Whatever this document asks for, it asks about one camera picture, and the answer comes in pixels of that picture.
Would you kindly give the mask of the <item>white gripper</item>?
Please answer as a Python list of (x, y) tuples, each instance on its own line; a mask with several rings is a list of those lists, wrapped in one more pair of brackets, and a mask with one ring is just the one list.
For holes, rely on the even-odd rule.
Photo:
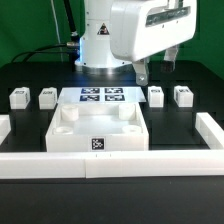
[(110, 13), (111, 52), (133, 62), (136, 83), (147, 85), (146, 57), (167, 49), (161, 70), (173, 72), (178, 44), (194, 36), (196, 14), (197, 0), (115, 0)]

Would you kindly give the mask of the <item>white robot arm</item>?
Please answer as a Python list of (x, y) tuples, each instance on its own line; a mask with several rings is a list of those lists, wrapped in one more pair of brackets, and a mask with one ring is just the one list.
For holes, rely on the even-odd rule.
[(76, 68), (92, 75), (130, 69), (149, 81), (152, 55), (164, 52), (161, 69), (172, 72), (179, 45), (196, 29), (197, 0), (84, 0), (85, 32)]

